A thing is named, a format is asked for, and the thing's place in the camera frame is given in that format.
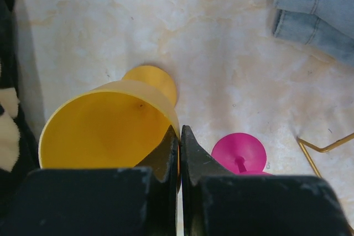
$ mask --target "pink plastic object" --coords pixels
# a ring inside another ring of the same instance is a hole
[[[242,175],[271,175],[271,174],[264,172],[264,171],[245,171],[240,174],[242,174]]]
[[[262,143],[245,133],[234,133],[220,139],[211,156],[234,174],[262,172],[267,162]]]

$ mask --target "floor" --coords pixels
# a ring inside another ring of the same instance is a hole
[[[208,152],[250,133],[265,171],[312,175],[295,137],[325,146],[354,132],[354,69],[274,39],[271,1],[17,0],[27,119],[39,136],[69,98],[151,63],[175,78],[180,124]],[[314,159],[354,225],[353,143]],[[181,200],[178,215],[182,235]]]

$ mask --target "white marble surface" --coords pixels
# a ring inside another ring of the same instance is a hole
[[[354,132],[354,69],[272,38],[267,0],[17,0],[22,103],[36,135],[67,99],[142,63],[179,87],[180,123],[211,152],[257,137],[266,171],[313,174],[299,135],[325,146]],[[314,154],[354,224],[354,142]],[[179,235],[182,235],[181,200]]]

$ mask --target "denim jeans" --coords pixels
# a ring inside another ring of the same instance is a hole
[[[353,0],[274,0],[277,38],[312,45],[354,66]]]

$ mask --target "yellow cup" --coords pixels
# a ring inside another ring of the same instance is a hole
[[[134,167],[173,126],[173,79],[154,66],[139,66],[122,80],[105,84],[64,103],[50,117],[39,140],[42,168]]]

